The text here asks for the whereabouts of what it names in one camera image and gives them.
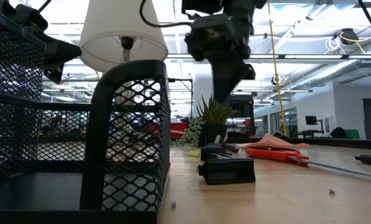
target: ceiling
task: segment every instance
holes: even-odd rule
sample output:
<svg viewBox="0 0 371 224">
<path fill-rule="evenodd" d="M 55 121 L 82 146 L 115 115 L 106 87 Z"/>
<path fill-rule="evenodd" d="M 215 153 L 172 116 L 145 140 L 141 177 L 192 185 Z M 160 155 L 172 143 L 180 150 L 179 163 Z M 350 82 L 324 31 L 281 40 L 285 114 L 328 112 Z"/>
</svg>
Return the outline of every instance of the ceiling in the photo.
<svg viewBox="0 0 371 224">
<path fill-rule="evenodd" d="M 171 23 L 186 21 L 187 16 L 181 14 L 182 0 L 152 0 L 159 22 Z M 27 4 L 39 8 L 45 0 L 10 0 L 10 3 Z M 357 46 L 339 44 L 335 50 L 329 46 L 334 34 L 340 34 L 342 28 L 353 28 L 358 36 L 370 38 L 362 42 L 362 47 L 371 44 L 370 23 L 363 11 L 358 7 L 356 0 L 271 0 L 271 18 L 273 38 L 276 54 L 361 54 Z M 365 1 L 371 15 L 371 1 Z M 43 11 L 42 15 L 49 22 L 45 31 L 51 37 L 73 44 L 78 44 L 87 14 L 88 0 L 53 0 Z M 251 60 L 256 71 L 255 81 L 242 81 L 237 89 L 269 88 L 271 77 L 275 75 L 273 61 L 270 59 L 272 51 L 267 5 L 257 9 L 253 17 L 255 35 L 250 37 L 249 46 L 253 54 L 262 54 L 265 60 Z M 192 79 L 196 71 L 210 72 L 210 65 L 195 63 L 190 57 L 176 58 L 176 55 L 186 55 L 187 46 L 183 41 L 189 32 L 188 26 L 171 27 L 162 30 L 164 40 L 169 49 L 169 59 L 165 60 L 167 75 L 171 78 Z M 330 63 L 333 60 L 279 60 L 278 74 L 285 78 L 285 82 L 295 81 L 312 71 Z M 90 101 L 93 89 L 98 79 L 103 75 L 87 66 L 80 59 L 67 63 L 63 70 L 63 83 L 56 85 L 44 82 L 43 99 L 86 103 Z M 79 92 L 52 91 L 60 88 L 79 89 Z M 170 83 L 172 99 L 190 99 L 190 82 Z M 173 115 L 187 115 L 190 110 L 189 100 L 183 105 L 176 103 L 181 110 Z"/>
</svg>

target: wooden tabletop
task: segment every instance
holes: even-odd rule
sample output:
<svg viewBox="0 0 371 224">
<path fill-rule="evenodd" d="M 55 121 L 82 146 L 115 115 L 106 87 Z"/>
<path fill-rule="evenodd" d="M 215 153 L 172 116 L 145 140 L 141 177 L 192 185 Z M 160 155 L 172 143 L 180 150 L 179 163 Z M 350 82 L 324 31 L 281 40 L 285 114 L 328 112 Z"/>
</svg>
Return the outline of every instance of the wooden tabletop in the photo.
<svg viewBox="0 0 371 224">
<path fill-rule="evenodd" d="M 190 147 L 171 148 L 162 223 L 369 223 L 371 178 L 310 166 L 255 159 L 255 184 L 209 186 L 198 176 Z M 310 146 L 310 159 L 371 172 L 354 159 L 371 150 Z M 332 189 L 335 196 L 329 194 Z M 177 206 L 171 208 L 171 202 Z"/>
</svg>

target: white lamp shade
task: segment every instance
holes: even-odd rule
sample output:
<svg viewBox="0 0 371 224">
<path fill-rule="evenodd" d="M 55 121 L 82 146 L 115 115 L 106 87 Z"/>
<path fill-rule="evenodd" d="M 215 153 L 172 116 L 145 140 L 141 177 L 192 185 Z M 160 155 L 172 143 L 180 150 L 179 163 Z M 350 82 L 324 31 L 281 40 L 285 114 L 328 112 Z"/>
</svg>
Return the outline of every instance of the white lamp shade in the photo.
<svg viewBox="0 0 371 224">
<path fill-rule="evenodd" d="M 90 0 L 80 38 L 81 60 L 90 68 L 107 72 L 123 61 L 121 37 L 132 37 L 130 61 L 164 60 L 168 51 L 160 28 L 145 24 L 139 15 L 141 0 Z M 143 14 L 158 24 L 152 0 Z"/>
</svg>

